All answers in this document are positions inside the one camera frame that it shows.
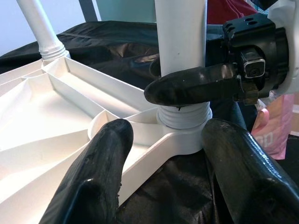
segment black plastic sheet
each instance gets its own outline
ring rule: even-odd
[[[220,26],[208,26],[207,39],[221,36]],[[158,57],[155,24],[88,22],[58,38],[72,59],[144,89],[156,79],[149,72]],[[207,49],[208,64],[217,54]],[[0,73],[40,59],[37,43],[28,44],[0,57]],[[254,106],[231,99],[211,102],[214,118],[235,122],[251,130]],[[247,114],[244,122],[242,114]],[[203,150],[169,159],[118,210],[118,224],[232,224]]]

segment white pipe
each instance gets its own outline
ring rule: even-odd
[[[17,0],[39,46],[44,60],[67,56],[68,51],[58,40],[39,0]]]
[[[206,0],[155,0],[161,75],[205,66]],[[175,129],[199,126],[209,119],[209,103],[160,107],[158,120]]]

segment red fabric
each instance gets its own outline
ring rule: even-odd
[[[254,13],[256,10],[244,0],[208,0],[207,2],[208,24],[223,24]]]

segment pink bag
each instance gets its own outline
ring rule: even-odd
[[[285,148],[291,131],[294,95],[283,95],[258,111],[251,134],[265,152],[275,160],[285,158]]]

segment white wall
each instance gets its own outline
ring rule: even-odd
[[[78,0],[40,0],[56,34],[85,22]],[[0,56],[36,39],[16,0],[0,0]]]

